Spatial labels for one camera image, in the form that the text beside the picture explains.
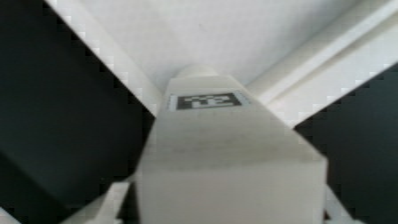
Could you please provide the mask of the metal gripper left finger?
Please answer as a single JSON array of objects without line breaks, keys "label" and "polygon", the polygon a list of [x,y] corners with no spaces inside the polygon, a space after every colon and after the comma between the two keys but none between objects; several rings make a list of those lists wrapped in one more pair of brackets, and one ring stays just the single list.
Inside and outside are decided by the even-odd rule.
[{"label": "metal gripper left finger", "polygon": [[131,183],[113,182],[104,195],[71,215],[60,224],[124,224],[119,218]]}]

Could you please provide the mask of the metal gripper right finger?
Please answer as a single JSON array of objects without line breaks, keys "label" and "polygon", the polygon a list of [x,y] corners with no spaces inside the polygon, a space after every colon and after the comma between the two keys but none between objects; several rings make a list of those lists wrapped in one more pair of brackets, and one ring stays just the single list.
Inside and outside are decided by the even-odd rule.
[{"label": "metal gripper right finger", "polygon": [[325,213],[328,218],[323,224],[366,224],[360,220],[351,218],[330,189],[325,190]]}]

